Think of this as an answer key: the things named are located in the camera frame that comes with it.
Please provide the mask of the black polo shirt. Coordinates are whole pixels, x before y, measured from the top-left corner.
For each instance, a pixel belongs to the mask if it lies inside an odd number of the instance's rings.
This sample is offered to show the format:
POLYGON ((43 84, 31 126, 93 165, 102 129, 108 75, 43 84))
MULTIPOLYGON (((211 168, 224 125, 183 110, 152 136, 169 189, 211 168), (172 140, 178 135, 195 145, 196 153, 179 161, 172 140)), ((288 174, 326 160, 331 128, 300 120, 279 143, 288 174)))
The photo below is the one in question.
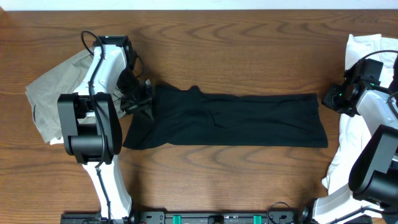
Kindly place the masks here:
POLYGON ((152 118, 134 114, 123 146, 328 147, 316 94, 234 96, 157 85, 152 118))

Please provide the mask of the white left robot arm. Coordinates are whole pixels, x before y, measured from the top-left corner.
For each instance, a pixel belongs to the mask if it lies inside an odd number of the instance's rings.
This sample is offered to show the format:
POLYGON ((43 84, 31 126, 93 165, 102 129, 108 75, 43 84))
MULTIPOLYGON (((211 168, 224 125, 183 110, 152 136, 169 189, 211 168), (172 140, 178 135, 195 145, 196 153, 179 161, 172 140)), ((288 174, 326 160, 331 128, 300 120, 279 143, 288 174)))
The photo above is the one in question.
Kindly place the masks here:
POLYGON ((119 166, 123 135, 112 95, 121 110, 152 117, 152 83, 133 74, 140 59, 126 35, 96 36, 93 61, 82 83, 57 101, 65 150, 89 174, 100 200, 98 213, 66 213, 61 223, 140 223, 119 166))

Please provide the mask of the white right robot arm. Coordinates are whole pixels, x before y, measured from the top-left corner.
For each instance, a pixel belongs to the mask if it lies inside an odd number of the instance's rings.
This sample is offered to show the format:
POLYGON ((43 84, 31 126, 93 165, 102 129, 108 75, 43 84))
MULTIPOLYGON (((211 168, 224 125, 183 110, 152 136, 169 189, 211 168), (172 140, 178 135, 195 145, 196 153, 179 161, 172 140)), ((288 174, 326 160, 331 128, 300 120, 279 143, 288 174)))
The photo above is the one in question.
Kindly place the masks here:
POLYGON ((327 107, 362 116, 371 138, 349 173, 348 183, 317 199, 308 223, 346 223, 362 215, 397 217, 397 111, 387 88, 351 84, 326 95, 327 107))

